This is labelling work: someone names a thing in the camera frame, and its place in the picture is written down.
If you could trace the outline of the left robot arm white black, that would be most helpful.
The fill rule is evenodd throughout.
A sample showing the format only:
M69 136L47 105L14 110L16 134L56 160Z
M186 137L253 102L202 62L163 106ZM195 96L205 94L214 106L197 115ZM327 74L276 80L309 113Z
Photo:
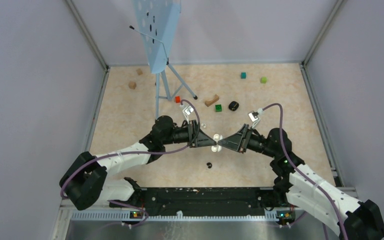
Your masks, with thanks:
M150 164L169 154L167 145L185 143L188 148L216 146L216 140L200 127L196 120L184 121L178 126L171 117L163 115L155 120L149 134L129 147L101 155L82 152L61 178L60 195L69 199L79 211L103 201L122 201L134 207L140 202L139 191L128 180L112 183L109 177L135 166Z

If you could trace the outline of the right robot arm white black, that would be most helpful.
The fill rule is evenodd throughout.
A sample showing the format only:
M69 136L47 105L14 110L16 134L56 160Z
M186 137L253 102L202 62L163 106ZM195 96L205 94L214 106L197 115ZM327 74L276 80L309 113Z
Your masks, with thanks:
M384 220L372 200L361 201L320 177L292 152L292 143L282 128L264 137L247 124L218 145L238 152L254 151L272 157L276 174L273 200L279 206L298 207L332 230L341 240L381 240Z

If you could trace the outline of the white charging case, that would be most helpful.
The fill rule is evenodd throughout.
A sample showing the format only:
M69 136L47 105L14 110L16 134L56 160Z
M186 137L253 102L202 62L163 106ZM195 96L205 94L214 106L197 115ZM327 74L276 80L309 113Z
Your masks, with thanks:
M211 151L214 153L220 152L223 147L218 145L218 142L223 139L223 136L221 134L214 134L213 140L216 142L216 145L211 146Z

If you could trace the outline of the black earbud charging case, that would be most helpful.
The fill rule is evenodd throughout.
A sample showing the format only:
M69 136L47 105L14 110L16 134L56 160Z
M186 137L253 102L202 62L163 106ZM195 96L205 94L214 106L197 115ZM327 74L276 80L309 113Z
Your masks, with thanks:
M235 112L239 108L240 104L237 101L232 101L228 105L228 109L232 112Z

